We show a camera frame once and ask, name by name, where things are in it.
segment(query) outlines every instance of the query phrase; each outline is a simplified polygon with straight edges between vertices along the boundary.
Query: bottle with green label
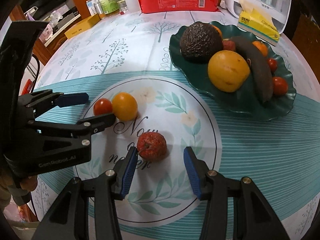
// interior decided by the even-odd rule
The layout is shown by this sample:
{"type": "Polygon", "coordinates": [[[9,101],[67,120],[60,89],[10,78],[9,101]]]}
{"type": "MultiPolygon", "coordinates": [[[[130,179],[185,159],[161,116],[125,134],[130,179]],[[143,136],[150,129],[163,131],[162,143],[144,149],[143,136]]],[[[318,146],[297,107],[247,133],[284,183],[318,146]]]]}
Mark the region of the bottle with green label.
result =
{"type": "Polygon", "coordinates": [[[106,16],[118,14],[120,12],[116,0],[99,0],[106,16]]]}

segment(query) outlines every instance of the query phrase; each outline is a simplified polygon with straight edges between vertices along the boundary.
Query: finger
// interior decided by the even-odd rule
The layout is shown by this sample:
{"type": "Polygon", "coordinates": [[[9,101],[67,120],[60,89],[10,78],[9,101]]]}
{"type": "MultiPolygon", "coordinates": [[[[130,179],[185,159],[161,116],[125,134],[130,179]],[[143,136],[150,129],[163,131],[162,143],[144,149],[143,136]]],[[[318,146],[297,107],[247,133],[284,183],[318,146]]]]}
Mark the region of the finger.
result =
{"type": "Polygon", "coordinates": [[[20,182],[20,186],[22,189],[26,189],[28,191],[34,191],[38,186],[38,176],[31,176],[29,178],[24,178],[20,182]]]}

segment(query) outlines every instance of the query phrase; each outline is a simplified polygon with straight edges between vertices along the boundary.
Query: green plate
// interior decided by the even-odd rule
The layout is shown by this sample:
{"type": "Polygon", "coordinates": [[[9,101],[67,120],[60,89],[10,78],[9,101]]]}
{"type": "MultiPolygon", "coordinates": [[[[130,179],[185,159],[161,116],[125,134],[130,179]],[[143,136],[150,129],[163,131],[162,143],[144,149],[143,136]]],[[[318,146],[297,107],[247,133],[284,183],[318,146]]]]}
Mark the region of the green plate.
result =
{"type": "MultiPolygon", "coordinates": [[[[210,22],[209,24],[217,26],[222,31],[224,39],[243,36],[250,41],[258,41],[253,33],[241,31],[235,25],[222,25],[219,22],[210,22]]],[[[269,50],[268,57],[274,58],[278,62],[275,76],[283,77],[288,82],[289,90],[285,96],[273,96],[269,102],[261,104],[254,92],[251,74],[239,90],[226,93],[217,89],[210,82],[207,73],[208,64],[195,64],[183,58],[180,52],[180,38],[186,28],[186,26],[182,26],[177,34],[171,36],[169,52],[173,65],[183,72],[194,89],[213,97],[223,108],[258,121],[270,121],[285,116],[291,111],[297,93],[293,87],[292,73],[285,67],[283,58],[275,54],[268,43],[265,42],[269,50]]]]}

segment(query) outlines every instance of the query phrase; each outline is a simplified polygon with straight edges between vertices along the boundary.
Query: silver bolt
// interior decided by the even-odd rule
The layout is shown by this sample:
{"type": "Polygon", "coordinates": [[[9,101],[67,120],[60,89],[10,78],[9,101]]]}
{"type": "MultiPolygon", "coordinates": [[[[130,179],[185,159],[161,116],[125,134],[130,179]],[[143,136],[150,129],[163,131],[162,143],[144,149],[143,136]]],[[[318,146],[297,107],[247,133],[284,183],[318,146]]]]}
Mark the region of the silver bolt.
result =
{"type": "Polygon", "coordinates": [[[244,182],[244,184],[250,184],[252,180],[248,177],[244,177],[242,181],[244,182]]]}
{"type": "Polygon", "coordinates": [[[85,139],[85,140],[82,140],[82,145],[83,146],[88,146],[88,145],[90,145],[90,141],[89,140],[87,140],[87,139],[85,139]]]}
{"type": "Polygon", "coordinates": [[[76,177],[76,178],[73,178],[72,183],[77,184],[79,181],[80,181],[80,179],[76,177]]]}
{"type": "Polygon", "coordinates": [[[113,176],[115,174],[115,171],[114,170],[107,170],[106,171],[106,175],[108,176],[108,177],[111,177],[111,176],[113,176]]]}
{"type": "Polygon", "coordinates": [[[207,173],[209,176],[216,176],[218,174],[215,170],[209,170],[207,173]]]}

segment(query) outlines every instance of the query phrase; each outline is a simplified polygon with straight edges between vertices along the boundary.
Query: red tomato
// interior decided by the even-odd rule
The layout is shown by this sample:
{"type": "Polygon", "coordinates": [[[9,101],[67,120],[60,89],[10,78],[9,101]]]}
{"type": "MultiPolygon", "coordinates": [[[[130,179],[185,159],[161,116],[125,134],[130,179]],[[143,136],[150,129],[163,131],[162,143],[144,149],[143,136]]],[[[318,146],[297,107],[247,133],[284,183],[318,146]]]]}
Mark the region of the red tomato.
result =
{"type": "Polygon", "coordinates": [[[99,115],[107,113],[112,113],[112,104],[110,100],[106,98],[100,98],[93,106],[93,114],[99,115]]]}
{"type": "Polygon", "coordinates": [[[273,77],[273,94],[284,96],[288,92],[288,83],[282,77],[273,77]]]}
{"type": "Polygon", "coordinates": [[[268,65],[270,67],[271,72],[272,73],[276,72],[276,70],[278,68],[278,62],[273,58],[268,58],[267,62],[268,62],[268,65]]]}

